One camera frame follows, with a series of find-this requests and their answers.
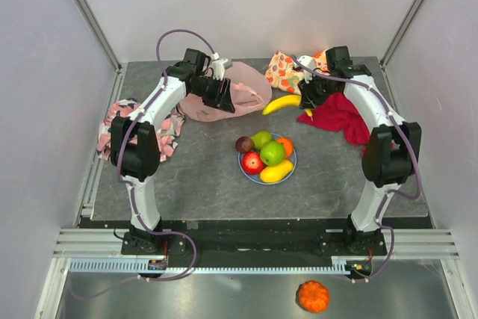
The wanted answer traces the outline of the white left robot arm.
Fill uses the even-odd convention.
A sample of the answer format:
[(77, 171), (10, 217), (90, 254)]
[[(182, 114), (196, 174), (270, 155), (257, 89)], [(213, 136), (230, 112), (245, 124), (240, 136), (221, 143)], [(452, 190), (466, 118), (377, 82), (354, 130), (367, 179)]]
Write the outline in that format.
[(157, 130), (181, 100), (198, 96), (210, 108), (235, 112), (231, 80), (225, 77), (232, 61), (217, 53), (187, 49), (183, 60), (168, 66), (153, 92), (137, 110), (111, 122), (111, 163), (119, 181), (126, 185), (131, 206), (131, 225), (142, 231), (138, 246), (148, 254), (163, 248), (159, 232), (161, 215), (155, 201), (153, 176), (160, 164)]

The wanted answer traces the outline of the yellow fake mango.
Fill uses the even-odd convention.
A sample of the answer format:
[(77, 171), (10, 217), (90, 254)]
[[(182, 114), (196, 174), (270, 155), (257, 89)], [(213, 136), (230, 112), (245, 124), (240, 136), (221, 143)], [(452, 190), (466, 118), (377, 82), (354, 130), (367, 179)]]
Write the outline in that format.
[(259, 174), (260, 180), (264, 183), (272, 184), (280, 182), (294, 169), (294, 163), (288, 159), (283, 160), (276, 166), (265, 167)]

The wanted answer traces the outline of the green fake apple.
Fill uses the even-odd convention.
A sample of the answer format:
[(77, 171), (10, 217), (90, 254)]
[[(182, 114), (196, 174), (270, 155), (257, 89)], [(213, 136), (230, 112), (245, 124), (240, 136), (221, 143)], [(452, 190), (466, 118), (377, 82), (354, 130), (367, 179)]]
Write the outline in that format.
[(266, 166), (276, 166), (285, 159), (286, 151), (283, 145), (272, 140), (260, 151), (260, 158)]

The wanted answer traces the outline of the green fake pear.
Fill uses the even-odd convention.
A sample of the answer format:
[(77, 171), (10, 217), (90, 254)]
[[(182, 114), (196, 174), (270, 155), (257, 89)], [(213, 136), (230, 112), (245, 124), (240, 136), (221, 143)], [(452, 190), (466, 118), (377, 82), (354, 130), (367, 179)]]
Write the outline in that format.
[(250, 137), (253, 149), (261, 150), (267, 143), (273, 140), (273, 135), (268, 131), (259, 131)]

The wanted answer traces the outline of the dark purple fake fruit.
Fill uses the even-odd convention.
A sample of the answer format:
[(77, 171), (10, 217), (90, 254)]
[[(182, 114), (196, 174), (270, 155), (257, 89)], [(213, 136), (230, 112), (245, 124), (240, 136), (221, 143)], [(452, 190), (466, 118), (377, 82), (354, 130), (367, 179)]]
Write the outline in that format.
[(253, 140), (250, 138), (250, 137), (247, 137), (247, 136), (243, 136), (243, 137), (240, 137), (236, 140), (236, 143), (235, 143), (235, 149), (239, 152), (239, 153), (247, 153), (249, 151), (252, 151), (254, 150), (254, 142)]

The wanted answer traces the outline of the pink translucent plastic bag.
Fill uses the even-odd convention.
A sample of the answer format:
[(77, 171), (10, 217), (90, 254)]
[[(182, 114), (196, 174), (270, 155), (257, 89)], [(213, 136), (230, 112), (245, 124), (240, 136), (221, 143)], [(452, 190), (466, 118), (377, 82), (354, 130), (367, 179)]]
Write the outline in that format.
[(231, 98), (235, 107), (234, 113), (208, 107), (203, 104), (200, 97), (193, 94), (180, 101), (179, 108), (182, 113), (192, 120), (214, 122), (262, 111), (270, 102), (272, 87), (258, 70), (243, 62), (234, 61), (225, 75), (232, 81)]

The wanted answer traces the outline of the orange fake orange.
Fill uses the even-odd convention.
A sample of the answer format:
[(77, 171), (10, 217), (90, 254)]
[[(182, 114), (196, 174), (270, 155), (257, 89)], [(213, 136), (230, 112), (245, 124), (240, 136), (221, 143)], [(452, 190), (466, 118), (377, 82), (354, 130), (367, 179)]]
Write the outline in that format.
[(289, 158), (294, 153), (294, 144), (288, 137), (278, 137), (276, 142), (280, 143), (285, 149), (285, 157)]

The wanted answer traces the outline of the red fake apple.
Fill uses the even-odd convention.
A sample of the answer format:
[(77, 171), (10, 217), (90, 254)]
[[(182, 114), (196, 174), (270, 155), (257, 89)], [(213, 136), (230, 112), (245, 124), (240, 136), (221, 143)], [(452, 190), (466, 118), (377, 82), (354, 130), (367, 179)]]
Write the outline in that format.
[(264, 168), (265, 164), (260, 158), (260, 154), (255, 151), (247, 152), (240, 160), (242, 170), (248, 175), (258, 175)]

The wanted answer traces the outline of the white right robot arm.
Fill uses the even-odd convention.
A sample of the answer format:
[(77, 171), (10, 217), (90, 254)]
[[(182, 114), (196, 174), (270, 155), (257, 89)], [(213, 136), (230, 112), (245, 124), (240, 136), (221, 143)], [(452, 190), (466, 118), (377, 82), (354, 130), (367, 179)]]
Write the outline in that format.
[(323, 90), (330, 84), (344, 84), (343, 95), (364, 120), (370, 139), (361, 158), (366, 183), (358, 205), (350, 215), (352, 228), (342, 235), (343, 248), (356, 255), (369, 245), (366, 232), (382, 228), (382, 217), (393, 195), (408, 177), (416, 178), (415, 194), (421, 195), (421, 173), (418, 166), (422, 130), (418, 123), (404, 120), (380, 93), (370, 70), (350, 59), (348, 48), (339, 46), (326, 51), (329, 74), (315, 68), (312, 57), (293, 57), (294, 66), (304, 71), (300, 82), (301, 108), (316, 108)]

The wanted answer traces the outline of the yellow fake banana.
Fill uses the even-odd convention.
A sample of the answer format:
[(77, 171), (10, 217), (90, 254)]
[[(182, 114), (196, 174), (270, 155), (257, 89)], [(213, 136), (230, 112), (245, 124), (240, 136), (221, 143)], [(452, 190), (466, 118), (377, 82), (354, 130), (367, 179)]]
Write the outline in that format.
[(277, 99), (274, 99), (270, 103), (268, 103), (262, 111), (263, 115), (269, 115), (273, 112), (281, 110), (286, 107), (299, 107), (301, 103), (302, 97), (297, 94), (289, 94), (286, 96), (281, 96)]

